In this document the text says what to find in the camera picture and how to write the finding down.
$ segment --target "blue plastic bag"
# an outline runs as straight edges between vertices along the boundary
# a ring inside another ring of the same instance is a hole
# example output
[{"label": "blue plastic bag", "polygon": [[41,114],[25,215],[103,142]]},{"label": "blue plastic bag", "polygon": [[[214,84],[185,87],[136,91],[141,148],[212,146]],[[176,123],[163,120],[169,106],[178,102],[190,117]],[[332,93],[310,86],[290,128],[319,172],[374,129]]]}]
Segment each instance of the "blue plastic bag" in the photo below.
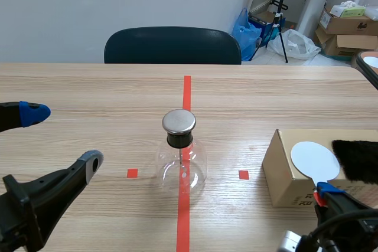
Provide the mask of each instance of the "blue plastic bag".
[{"label": "blue plastic bag", "polygon": [[248,61],[252,57],[260,34],[261,29],[255,28],[254,25],[248,22],[247,8],[243,8],[232,30],[232,36],[239,43],[242,51],[243,61]]}]

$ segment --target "white oval board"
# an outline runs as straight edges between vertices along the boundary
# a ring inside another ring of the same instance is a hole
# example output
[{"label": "white oval board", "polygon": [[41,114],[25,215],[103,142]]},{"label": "white oval board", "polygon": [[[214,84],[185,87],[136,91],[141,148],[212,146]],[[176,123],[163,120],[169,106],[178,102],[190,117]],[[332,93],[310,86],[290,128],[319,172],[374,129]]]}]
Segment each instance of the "white oval board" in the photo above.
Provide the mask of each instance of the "white oval board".
[{"label": "white oval board", "polygon": [[373,56],[367,56],[364,58],[367,65],[378,68],[378,58]]},{"label": "white oval board", "polygon": [[340,173],[340,164],[335,155],[326,147],[314,142],[299,142],[291,149],[294,166],[310,177],[315,186],[327,182]]}]

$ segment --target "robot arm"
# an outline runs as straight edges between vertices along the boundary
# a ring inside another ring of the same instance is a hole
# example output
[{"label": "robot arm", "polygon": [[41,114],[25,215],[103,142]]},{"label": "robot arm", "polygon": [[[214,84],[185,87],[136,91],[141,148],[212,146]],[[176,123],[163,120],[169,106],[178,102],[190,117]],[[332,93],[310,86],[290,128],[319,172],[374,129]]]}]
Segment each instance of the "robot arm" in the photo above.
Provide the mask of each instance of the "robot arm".
[{"label": "robot arm", "polygon": [[[0,104],[0,132],[42,122],[50,109],[42,104]],[[3,178],[6,193],[0,195],[0,252],[25,247],[42,249],[66,209],[84,190],[103,162],[98,150],[84,153],[66,169],[27,183],[12,175]]]},{"label": "robot arm", "polygon": [[378,247],[378,210],[343,190],[319,182],[318,227],[302,237],[287,231],[278,252],[372,252]]}]

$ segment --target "white plastic bag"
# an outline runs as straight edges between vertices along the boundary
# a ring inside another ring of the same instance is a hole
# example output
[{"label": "white plastic bag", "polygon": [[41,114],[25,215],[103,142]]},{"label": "white plastic bag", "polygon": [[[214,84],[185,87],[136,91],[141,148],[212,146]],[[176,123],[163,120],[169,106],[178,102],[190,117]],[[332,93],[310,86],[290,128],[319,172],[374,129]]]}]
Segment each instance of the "white plastic bag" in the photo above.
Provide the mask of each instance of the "white plastic bag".
[{"label": "white plastic bag", "polygon": [[[321,48],[317,47],[313,41],[295,30],[287,30],[282,34],[283,44],[285,44],[286,55],[297,59],[309,59],[317,55]],[[281,39],[277,36],[268,44],[268,50],[280,55],[284,54]]]}]

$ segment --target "chair backrest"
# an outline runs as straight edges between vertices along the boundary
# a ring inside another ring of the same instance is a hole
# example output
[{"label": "chair backrest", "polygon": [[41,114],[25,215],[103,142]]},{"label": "chair backrest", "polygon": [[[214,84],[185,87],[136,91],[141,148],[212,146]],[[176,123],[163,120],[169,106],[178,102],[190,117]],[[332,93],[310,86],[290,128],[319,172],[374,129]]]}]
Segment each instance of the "chair backrest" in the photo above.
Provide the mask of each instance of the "chair backrest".
[{"label": "chair backrest", "polygon": [[121,30],[107,41],[105,63],[241,64],[237,41],[223,31],[190,27]]}]

